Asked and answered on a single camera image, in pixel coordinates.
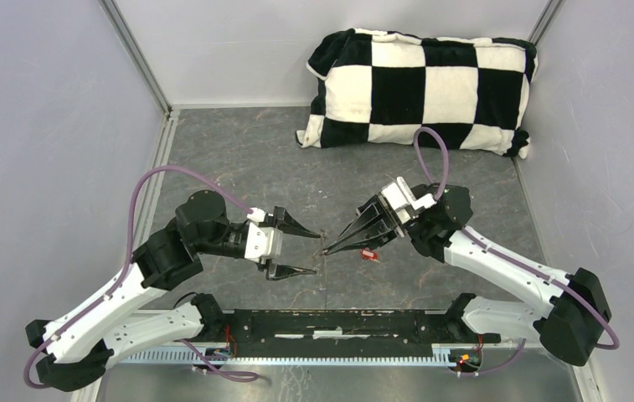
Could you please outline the silver metal key holder plate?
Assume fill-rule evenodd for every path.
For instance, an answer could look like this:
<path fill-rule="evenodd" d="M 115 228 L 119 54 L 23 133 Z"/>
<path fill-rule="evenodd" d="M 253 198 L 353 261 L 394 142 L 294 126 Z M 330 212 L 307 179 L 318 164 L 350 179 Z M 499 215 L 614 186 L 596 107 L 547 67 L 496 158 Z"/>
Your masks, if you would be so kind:
<path fill-rule="evenodd" d="M 327 257 L 324 255 L 325 247 L 327 246 L 327 232 L 324 229 L 319 230 L 320 240 L 319 249 L 315 253 L 315 259 L 318 262 L 319 272 L 322 278 L 322 284 L 320 287 L 323 296 L 323 308 L 327 308 L 328 304 L 328 277 L 327 277 Z"/>

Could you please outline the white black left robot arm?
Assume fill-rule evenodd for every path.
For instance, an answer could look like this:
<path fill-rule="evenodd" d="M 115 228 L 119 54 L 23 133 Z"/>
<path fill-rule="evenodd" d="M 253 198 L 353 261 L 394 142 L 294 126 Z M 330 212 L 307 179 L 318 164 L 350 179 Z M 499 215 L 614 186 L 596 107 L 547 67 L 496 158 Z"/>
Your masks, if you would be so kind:
<path fill-rule="evenodd" d="M 34 354 L 25 372 L 37 375 L 32 386 L 72 392 L 146 348 L 174 340 L 229 340 L 225 315 L 210 294 L 196 294 L 142 321 L 131 322 L 130 316 L 201 273 L 202 255 L 253 262 L 269 281 L 303 275 L 301 267 L 276 263 L 288 234 L 317 237 L 282 207 L 269 213 L 253 209 L 244 221 L 233 223 L 220 193 L 192 194 L 101 289 L 62 317 L 27 325 Z"/>

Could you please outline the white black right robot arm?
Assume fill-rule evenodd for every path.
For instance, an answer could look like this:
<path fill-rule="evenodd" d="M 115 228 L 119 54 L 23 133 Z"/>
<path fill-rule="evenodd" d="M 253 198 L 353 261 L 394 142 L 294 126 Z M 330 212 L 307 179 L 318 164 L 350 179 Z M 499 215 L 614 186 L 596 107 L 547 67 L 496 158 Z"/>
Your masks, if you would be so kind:
<path fill-rule="evenodd" d="M 358 207 L 357 217 L 322 250 L 374 251 L 407 237 L 422 256 L 461 268 L 515 296 L 493 301 L 466 296 L 461 310 L 446 317 L 447 335 L 465 342 L 475 334 L 533 339 L 573 366 L 588 363 L 594 350 L 614 350 L 611 309 L 599 277 L 580 267 L 562 271 L 523 257 L 485 237 L 469 224 L 468 188 L 437 184 L 408 187 L 397 178 Z"/>

